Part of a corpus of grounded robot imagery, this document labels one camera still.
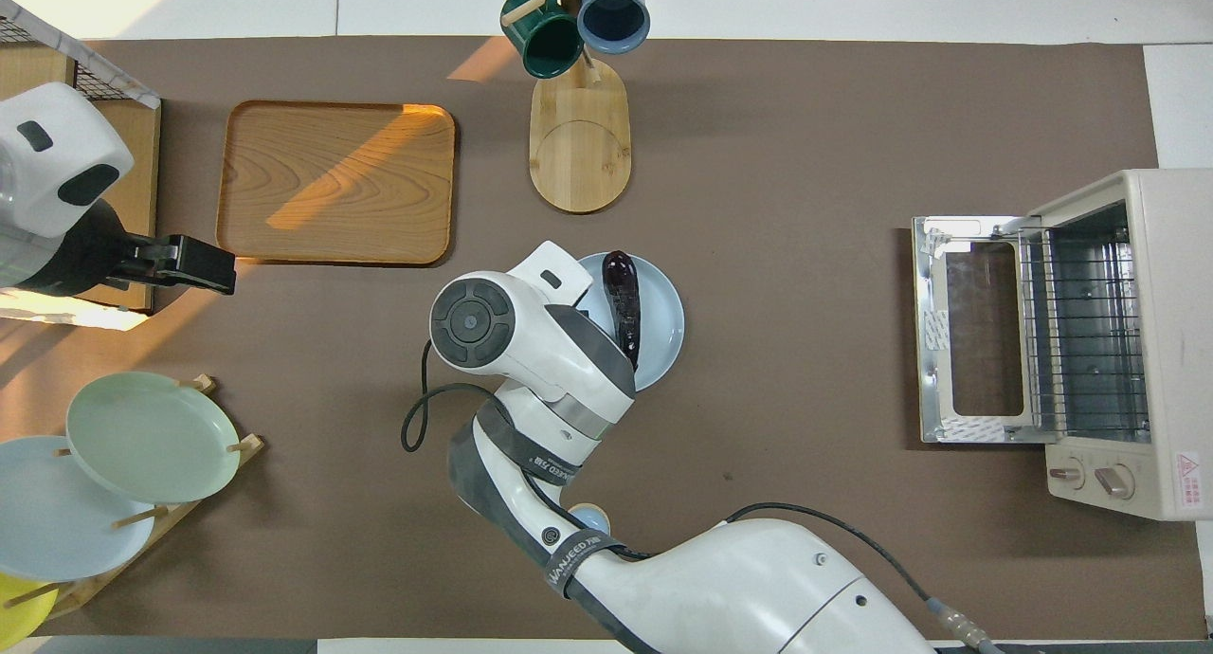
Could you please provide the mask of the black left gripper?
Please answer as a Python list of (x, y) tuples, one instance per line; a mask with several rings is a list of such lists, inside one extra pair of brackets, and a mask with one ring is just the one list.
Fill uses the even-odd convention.
[(76, 296), (108, 280), (142, 281), (154, 286), (190, 286), (230, 296), (237, 288), (237, 257), (223, 248), (186, 235), (173, 235), (173, 274), (137, 256), (143, 246), (167, 241), (125, 229), (116, 210), (99, 199), (66, 232), (56, 254), (42, 266), (42, 294)]

